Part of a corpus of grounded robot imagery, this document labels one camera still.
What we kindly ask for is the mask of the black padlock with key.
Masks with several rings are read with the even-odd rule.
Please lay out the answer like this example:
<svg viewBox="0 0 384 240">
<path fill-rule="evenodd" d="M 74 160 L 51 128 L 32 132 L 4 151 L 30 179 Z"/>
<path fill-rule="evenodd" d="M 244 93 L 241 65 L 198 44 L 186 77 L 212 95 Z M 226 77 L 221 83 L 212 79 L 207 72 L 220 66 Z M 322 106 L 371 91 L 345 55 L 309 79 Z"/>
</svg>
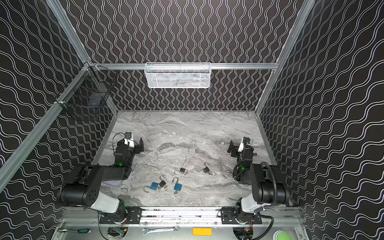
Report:
<svg viewBox="0 0 384 240">
<path fill-rule="evenodd" d="M 211 169 L 209 168 L 209 166 L 210 166 L 210 164 L 208 163 L 208 162 L 205 162 L 204 163 L 204 168 L 203 168 L 203 172 L 205 173 L 205 174 L 208 174 L 208 175 L 210 175 L 210 176 L 212 176 L 213 175 L 213 172 L 211 171 Z"/>
</svg>

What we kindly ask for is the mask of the dark padlock with keyring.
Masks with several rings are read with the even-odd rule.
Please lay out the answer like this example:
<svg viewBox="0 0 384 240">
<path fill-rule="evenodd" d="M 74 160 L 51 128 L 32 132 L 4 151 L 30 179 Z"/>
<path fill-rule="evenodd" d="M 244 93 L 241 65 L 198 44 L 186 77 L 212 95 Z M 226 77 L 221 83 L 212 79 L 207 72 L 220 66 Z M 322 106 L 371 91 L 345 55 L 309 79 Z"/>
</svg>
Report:
<svg viewBox="0 0 384 240">
<path fill-rule="evenodd" d="M 160 179 L 160 182 L 159 182 L 159 186 L 158 186 L 158 191 L 159 192 L 167 191 L 168 190 L 167 178 L 165 176 L 161 175 L 159 177 L 159 179 Z"/>
</svg>

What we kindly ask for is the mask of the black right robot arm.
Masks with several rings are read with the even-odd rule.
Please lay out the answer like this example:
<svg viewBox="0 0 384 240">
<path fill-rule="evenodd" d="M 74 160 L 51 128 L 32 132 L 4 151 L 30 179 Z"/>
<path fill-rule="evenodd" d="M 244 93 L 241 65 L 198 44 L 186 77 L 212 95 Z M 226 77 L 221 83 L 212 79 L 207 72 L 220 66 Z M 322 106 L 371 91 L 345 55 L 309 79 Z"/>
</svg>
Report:
<svg viewBox="0 0 384 240">
<path fill-rule="evenodd" d="M 251 186 L 251 193 L 240 198 L 234 207 L 222 208 L 223 224 L 246 224 L 260 222 L 257 213 L 283 205 L 290 206 L 289 191 L 276 165 L 266 162 L 254 163 L 257 156 L 250 145 L 250 138 L 244 137 L 240 145 L 230 142 L 227 152 L 236 158 L 232 177 L 239 184 Z"/>
</svg>

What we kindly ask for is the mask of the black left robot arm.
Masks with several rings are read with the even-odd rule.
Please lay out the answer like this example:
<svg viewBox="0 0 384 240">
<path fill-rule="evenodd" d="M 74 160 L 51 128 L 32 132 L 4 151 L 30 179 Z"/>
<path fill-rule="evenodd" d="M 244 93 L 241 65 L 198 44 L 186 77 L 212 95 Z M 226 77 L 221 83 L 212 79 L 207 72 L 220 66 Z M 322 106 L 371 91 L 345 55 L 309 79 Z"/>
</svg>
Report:
<svg viewBox="0 0 384 240">
<path fill-rule="evenodd" d="M 142 139 L 135 142 L 130 133 L 118 141 L 111 166 L 77 166 L 66 177 L 58 192 L 58 200 L 65 206 L 84 207 L 97 211 L 113 223 L 129 219 L 123 200 L 100 191 L 102 182 L 127 180 L 132 172 L 133 159 L 144 151 Z"/>
</svg>

